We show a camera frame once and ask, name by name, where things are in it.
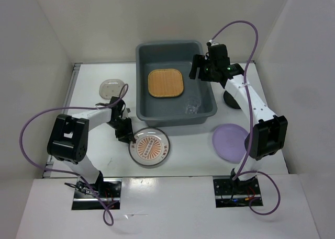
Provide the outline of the round patterned plate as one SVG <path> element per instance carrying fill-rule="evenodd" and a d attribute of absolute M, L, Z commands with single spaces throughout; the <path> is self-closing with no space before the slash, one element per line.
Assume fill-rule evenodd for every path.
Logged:
<path fill-rule="evenodd" d="M 128 146 L 132 160 L 144 168 L 155 168 L 168 158 L 171 144 L 168 136 L 157 128 L 143 128 L 134 134 L 135 142 Z"/>

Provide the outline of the woven bamboo square tray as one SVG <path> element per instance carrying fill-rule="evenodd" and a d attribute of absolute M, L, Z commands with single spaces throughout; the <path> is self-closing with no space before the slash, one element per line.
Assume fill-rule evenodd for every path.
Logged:
<path fill-rule="evenodd" d="M 184 91 L 183 75 L 176 69 L 157 69 L 148 75 L 149 94 L 156 98 L 177 97 Z"/>

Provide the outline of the clear plastic cup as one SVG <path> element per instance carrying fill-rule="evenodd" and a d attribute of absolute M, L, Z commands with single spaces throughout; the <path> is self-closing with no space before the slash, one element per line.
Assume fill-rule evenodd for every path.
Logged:
<path fill-rule="evenodd" d="M 198 98 L 196 96 L 188 97 L 186 102 L 185 102 L 184 113 L 186 115 L 197 114 L 201 104 L 202 104 L 202 101 L 201 101 L 200 98 Z"/>

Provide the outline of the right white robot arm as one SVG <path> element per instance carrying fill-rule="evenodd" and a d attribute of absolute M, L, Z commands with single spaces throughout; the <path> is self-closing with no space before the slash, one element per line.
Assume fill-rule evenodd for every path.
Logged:
<path fill-rule="evenodd" d="M 288 121 L 271 110 L 253 89 L 247 78 L 247 67 L 230 63 L 226 45 L 209 41 L 207 48 L 207 54 L 194 55 L 189 77 L 219 83 L 250 123 L 244 142 L 245 157 L 239 167 L 232 170 L 229 182 L 231 190 L 240 194 L 247 189 L 248 180 L 258 174 L 262 160 L 283 148 Z"/>

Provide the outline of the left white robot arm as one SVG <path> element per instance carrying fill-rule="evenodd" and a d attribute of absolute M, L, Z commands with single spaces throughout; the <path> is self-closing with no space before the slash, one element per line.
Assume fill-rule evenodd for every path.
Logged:
<path fill-rule="evenodd" d="M 106 123 L 115 130 L 118 141 L 126 144 L 136 141 L 122 99 L 112 97 L 109 104 L 99 105 L 101 110 L 88 110 L 72 116 L 58 115 L 47 145 L 49 155 L 67 164 L 72 172 L 79 174 L 78 178 L 83 176 L 86 179 L 86 191 L 93 197 L 105 194 L 111 186 L 88 158 L 88 133 Z"/>

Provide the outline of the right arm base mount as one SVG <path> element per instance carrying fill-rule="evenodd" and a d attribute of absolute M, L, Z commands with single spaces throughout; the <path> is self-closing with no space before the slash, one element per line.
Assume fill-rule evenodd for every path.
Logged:
<path fill-rule="evenodd" d="M 235 208 L 251 206 L 263 206 L 260 186 L 257 178 L 243 187 L 234 187 L 228 176 L 214 177 L 213 187 L 216 208 Z"/>

